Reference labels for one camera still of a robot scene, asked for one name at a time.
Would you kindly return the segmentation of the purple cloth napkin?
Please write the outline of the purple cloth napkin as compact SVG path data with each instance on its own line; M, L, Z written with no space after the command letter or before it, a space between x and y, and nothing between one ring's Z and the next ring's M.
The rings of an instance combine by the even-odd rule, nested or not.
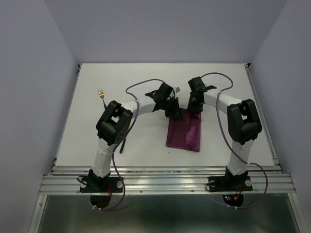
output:
M169 120L166 146L199 152L201 145L201 113L190 113L184 108L180 108L180 113L182 120Z

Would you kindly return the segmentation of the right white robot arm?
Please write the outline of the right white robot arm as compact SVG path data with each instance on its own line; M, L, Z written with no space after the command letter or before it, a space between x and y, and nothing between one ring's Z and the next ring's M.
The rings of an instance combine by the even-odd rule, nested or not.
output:
M223 90L210 85L206 86L201 77L195 77L188 82L190 98L187 110L198 114L204 105L216 108L227 116L228 133L232 143L225 140L231 151L230 160L223 176L210 176L206 189L210 192L236 191L242 189L251 191L252 183L248 176L248 158L251 147L262 131L262 124L252 99L240 100L224 94Z

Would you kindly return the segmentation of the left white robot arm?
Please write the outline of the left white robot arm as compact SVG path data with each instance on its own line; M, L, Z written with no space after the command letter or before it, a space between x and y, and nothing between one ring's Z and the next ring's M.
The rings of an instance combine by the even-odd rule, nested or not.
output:
M110 164L116 147L127 137L138 116L163 110L168 118L182 119L176 93L179 87L162 82L157 90L133 101L111 101L96 124L98 147L94 164L83 181L95 192L107 192L110 181Z

